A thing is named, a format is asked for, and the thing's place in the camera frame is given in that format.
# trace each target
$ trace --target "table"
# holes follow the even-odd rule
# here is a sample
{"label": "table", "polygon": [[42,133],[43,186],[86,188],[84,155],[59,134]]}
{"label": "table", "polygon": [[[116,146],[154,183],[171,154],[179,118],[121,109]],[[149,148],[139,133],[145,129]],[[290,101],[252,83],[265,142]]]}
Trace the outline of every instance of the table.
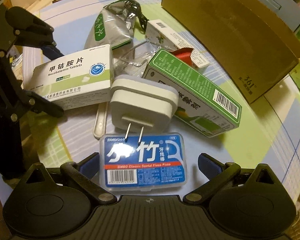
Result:
{"label": "table", "polygon": [[[55,28],[57,47],[69,54],[83,49],[101,8],[113,1],[116,0],[62,0],[40,10],[37,16]],[[240,127],[213,138],[206,138],[174,117],[168,132],[179,132],[184,137],[188,182],[183,187],[153,190],[147,194],[183,197],[207,182],[197,168],[198,155],[205,152],[221,162],[236,162],[242,168],[268,163],[296,202],[300,193],[300,92],[292,78],[287,76],[249,106],[204,46],[161,8],[161,0],[137,1],[147,18],[162,19],[203,53],[210,61],[204,75],[242,105]],[[133,43],[143,40],[144,36],[136,31]],[[25,82],[31,77],[33,68],[45,61],[39,49],[24,48]],[[92,135],[96,111],[95,105],[72,109],[59,120],[45,114],[28,114],[39,158],[46,167],[56,167],[69,160],[78,162],[99,151],[99,142]],[[110,115],[106,132],[114,133]]]}

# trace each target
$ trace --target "metal prong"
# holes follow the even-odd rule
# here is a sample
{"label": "metal prong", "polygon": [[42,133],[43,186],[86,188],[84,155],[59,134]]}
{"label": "metal prong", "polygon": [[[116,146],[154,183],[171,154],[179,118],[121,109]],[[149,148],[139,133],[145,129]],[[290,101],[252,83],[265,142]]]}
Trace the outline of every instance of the metal prong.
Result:
{"label": "metal prong", "polygon": [[138,145],[140,145],[140,143],[141,143],[141,138],[142,138],[142,134],[143,134],[143,129],[144,129],[144,126],[141,128],[141,132],[140,132],[140,136],[139,136],[139,140],[138,140]]}
{"label": "metal prong", "polygon": [[126,132],[126,136],[124,137],[124,141],[125,141],[125,142],[126,142],[127,139],[128,139],[128,134],[129,134],[130,126],[131,126],[131,123],[129,123],[128,129],[127,129],[127,132]]}

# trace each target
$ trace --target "triangular hole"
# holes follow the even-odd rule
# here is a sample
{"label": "triangular hole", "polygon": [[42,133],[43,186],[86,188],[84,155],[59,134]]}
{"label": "triangular hole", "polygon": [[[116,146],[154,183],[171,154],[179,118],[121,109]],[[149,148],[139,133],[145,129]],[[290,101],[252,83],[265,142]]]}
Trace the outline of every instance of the triangular hole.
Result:
{"label": "triangular hole", "polygon": [[259,177],[257,178],[257,182],[267,183],[267,184],[274,183],[267,170],[261,170]]}
{"label": "triangular hole", "polygon": [[43,182],[44,176],[39,169],[36,169],[32,172],[30,178],[27,180],[27,183],[36,183],[36,182]]}

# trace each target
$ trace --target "charger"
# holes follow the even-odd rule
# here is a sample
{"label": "charger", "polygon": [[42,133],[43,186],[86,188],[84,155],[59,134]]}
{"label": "charger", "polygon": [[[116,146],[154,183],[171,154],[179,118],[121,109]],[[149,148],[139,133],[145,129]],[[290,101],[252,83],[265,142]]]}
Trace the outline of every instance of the charger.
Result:
{"label": "charger", "polygon": [[111,87],[111,116],[115,127],[129,131],[162,132],[178,107],[179,94],[168,85],[120,75]]}

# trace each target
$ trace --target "white plastic stick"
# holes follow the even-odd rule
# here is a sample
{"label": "white plastic stick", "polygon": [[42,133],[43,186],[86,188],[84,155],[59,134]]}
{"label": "white plastic stick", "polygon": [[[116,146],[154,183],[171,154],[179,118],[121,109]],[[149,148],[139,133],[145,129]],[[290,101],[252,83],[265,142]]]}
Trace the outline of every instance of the white plastic stick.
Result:
{"label": "white plastic stick", "polygon": [[98,105],[96,122],[93,128],[93,136],[100,139],[106,133],[108,102]]}

